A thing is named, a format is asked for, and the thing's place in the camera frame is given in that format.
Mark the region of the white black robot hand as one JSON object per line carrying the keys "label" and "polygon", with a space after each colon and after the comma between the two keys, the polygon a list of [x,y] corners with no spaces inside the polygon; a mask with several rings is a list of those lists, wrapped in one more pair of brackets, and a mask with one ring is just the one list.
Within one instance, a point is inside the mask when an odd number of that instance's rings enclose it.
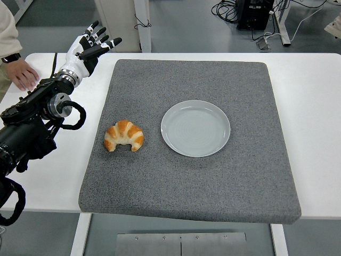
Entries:
{"label": "white black robot hand", "polygon": [[122,42],[120,37],[110,39],[105,34],[106,27],[96,31],[98,25],[99,22],[94,21],[75,39],[67,52],[66,63],[59,70],[62,75],[70,76],[76,85],[92,75],[101,55]]}

